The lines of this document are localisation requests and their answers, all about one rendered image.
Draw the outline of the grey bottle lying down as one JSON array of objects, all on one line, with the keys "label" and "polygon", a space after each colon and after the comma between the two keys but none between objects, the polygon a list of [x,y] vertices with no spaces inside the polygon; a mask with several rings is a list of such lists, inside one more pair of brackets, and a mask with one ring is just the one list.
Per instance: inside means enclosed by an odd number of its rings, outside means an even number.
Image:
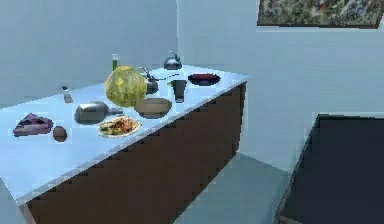
[{"label": "grey bottle lying down", "polygon": [[106,117],[121,115],[121,108],[110,108],[101,101],[91,101],[80,104],[74,114],[74,120],[79,124],[91,125],[102,122]]}]

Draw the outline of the black cup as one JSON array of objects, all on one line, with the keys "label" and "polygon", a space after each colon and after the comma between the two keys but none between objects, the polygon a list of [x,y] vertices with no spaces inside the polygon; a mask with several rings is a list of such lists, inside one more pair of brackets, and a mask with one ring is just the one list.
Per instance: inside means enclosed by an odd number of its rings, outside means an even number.
[{"label": "black cup", "polygon": [[184,91],[186,88],[186,80],[173,80],[172,81],[172,88],[175,96],[175,102],[176,103],[183,103],[184,102]]}]

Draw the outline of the silver kettle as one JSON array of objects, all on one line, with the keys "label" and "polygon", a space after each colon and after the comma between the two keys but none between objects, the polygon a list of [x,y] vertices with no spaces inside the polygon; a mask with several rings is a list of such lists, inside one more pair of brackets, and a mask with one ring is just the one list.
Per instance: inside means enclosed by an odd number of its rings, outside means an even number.
[{"label": "silver kettle", "polygon": [[163,68],[166,70],[179,70],[182,68],[181,58],[177,53],[172,51],[173,56],[168,57],[163,63]]}]

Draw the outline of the dark grey cabinet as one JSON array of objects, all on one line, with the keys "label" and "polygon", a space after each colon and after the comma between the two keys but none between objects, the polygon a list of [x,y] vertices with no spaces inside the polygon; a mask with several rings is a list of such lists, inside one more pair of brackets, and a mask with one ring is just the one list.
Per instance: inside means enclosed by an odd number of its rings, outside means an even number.
[{"label": "dark grey cabinet", "polygon": [[384,224],[384,118],[318,115],[273,224]]}]

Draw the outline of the brown bowl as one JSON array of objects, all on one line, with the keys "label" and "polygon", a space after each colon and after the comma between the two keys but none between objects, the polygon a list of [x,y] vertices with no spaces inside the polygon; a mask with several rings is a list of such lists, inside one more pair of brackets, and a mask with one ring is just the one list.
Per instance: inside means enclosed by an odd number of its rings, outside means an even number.
[{"label": "brown bowl", "polygon": [[165,98],[146,98],[139,101],[134,110],[143,118],[159,119],[168,114],[172,103]]}]

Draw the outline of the plate of colourful food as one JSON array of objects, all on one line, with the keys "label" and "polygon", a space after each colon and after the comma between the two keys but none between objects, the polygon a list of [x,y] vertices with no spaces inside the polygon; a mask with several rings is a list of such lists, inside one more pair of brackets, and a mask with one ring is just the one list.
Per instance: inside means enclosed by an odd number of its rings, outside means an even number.
[{"label": "plate of colourful food", "polygon": [[142,124],[136,119],[121,115],[101,122],[97,131],[103,137],[126,137],[138,131],[141,126]]}]

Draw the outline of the black pan with red food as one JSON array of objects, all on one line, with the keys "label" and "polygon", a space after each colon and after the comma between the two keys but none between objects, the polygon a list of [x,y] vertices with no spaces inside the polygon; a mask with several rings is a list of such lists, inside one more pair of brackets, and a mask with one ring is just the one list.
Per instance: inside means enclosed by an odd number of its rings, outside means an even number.
[{"label": "black pan with red food", "polygon": [[201,73],[189,75],[188,80],[194,85],[211,86],[218,83],[221,78],[213,73]]}]

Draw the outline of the small grey shaker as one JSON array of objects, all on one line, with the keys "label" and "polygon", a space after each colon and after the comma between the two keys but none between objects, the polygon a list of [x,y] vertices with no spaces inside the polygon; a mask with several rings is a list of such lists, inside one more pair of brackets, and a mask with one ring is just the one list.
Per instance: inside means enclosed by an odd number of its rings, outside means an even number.
[{"label": "small grey shaker", "polygon": [[70,93],[68,87],[63,86],[62,91],[63,91],[64,102],[65,103],[72,103],[73,99],[72,99],[72,96],[71,96],[71,93]]}]

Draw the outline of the framed abstract picture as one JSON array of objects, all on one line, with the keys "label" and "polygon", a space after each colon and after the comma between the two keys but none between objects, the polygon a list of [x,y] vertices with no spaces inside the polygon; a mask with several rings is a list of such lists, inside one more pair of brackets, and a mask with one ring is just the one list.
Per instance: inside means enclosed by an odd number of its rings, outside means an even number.
[{"label": "framed abstract picture", "polygon": [[378,29],[384,0],[260,0],[258,26]]}]

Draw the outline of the small brown round potato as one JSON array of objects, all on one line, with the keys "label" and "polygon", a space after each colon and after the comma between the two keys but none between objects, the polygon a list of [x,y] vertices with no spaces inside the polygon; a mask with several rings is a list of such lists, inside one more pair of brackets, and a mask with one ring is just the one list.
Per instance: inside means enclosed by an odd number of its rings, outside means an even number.
[{"label": "small brown round potato", "polygon": [[56,126],[53,129],[53,138],[57,142],[64,142],[67,139],[67,131],[62,126]]}]

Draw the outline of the brown counter with white top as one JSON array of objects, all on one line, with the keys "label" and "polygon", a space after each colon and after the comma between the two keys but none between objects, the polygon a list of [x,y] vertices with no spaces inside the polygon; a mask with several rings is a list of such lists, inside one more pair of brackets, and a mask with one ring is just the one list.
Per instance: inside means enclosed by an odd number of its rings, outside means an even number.
[{"label": "brown counter with white top", "polygon": [[[123,138],[74,120],[79,104],[104,100],[101,84],[73,91],[70,104],[54,95],[0,109],[0,177],[30,224],[170,224],[239,147],[246,78],[219,75],[188,84],[183,103]],[[29,113],[52,120],[51,131],[15,137]]]}]

